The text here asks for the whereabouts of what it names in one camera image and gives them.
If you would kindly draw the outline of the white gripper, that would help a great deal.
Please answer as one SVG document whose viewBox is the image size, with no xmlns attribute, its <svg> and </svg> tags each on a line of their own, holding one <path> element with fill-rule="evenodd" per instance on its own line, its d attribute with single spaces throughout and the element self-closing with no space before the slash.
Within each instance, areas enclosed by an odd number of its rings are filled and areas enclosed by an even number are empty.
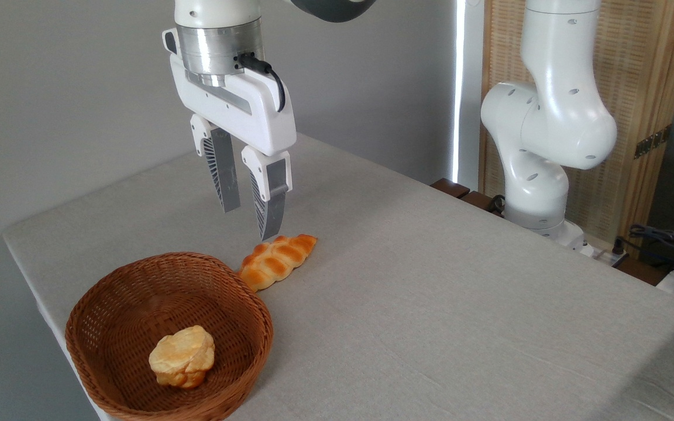
<svg viewBox="0 0 674 421">
<path fill-rule="evenodd" d="M 286 195 L 293 189 L 291 156 L 286 150 L 297 140 L 289 93 L 284 94 L 286 105 L 278 111 L 278 83 L 251 69 L 225 75 L 222 87 L 205 85 L 185 69 L 177 30 L 166 30 L 163 37 L 177 93 L 182 104 L 195 113 L 190 125 L 196 153 L 207 162 L 223 211 L 240 208 L 232 146 L 235 136 L 248 144 L 242 160 L 252 182 L 260 239 L 278 235 Z"/>
</svg>

